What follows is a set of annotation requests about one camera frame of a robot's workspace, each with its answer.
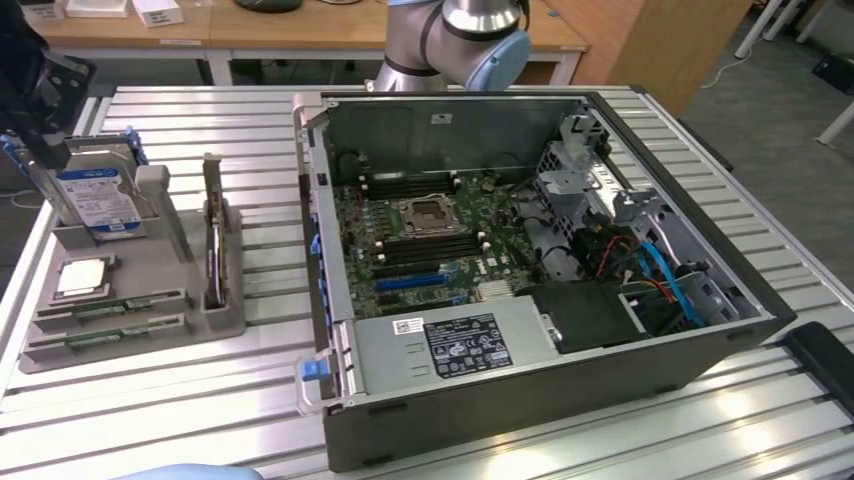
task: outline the cpu socket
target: cpu socket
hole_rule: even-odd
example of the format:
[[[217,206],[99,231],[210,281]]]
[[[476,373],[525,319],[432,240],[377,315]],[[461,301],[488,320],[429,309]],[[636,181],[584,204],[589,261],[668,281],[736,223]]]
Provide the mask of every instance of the cpu socket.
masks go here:
[[[402,217],[404,235],[428,237],[465,231],[453,211],[453,203],[444,195],[413,198],[397,202]]]

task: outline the black computer mouse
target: black computer mouse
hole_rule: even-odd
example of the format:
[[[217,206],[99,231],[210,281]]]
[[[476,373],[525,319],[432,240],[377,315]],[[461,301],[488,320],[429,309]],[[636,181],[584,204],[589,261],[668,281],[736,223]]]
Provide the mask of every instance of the black computer mouse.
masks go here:
[[[302,0],[234,0],[246,10],[260,13],[284,13],[296,10]]]

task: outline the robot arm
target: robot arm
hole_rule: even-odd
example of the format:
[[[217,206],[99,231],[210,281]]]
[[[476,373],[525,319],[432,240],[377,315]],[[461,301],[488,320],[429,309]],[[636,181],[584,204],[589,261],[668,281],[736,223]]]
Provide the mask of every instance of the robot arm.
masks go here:
[[[61,169],[94,65],[47,50],[14,0],[0,0],[0,45],[0,134],[17,137],[45,168]]]
[[[373,91],[444,90],[448,80],[478,91],[512,84],[530,51],[518,30],[526,0],[389,0],[388,10]]]

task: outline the power supply label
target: power supply label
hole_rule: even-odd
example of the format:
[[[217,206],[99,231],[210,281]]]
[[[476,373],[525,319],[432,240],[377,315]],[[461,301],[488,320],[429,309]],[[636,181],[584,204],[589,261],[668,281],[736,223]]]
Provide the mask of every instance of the power supply label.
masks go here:
[[[512,365],[506,343],[490,313],[424,323],[424,335],[441,378]]]

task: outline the green circuit board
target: green circuit board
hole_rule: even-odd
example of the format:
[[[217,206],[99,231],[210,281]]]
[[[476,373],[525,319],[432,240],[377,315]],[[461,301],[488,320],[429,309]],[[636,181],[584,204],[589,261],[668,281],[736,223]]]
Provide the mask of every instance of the green circuit board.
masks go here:
[[[376,259],[376,241],[406,238],[405,220],[400,214],[406,199],[368,200],[352,186],[334,188],[337,220],[344,244],[344,264],[356,318],[402,313],[406,308],[460,305],[476,301],[473,289],[481,282],[505,280],[512,291],[537,282],[542,274],[534,262],[533,246],[521,226],[512,220],[512,201],[506,201],[509,185],[492,193],[481,191],[482,174],[461,174],[456,191],[446,195],[420,198],[446,199],[465,232],[484,232],[489,248],[480,255],[440,261],[450,281],[444,285],[394,290],[397,301],[380,303],[373,269],[381,267]]]

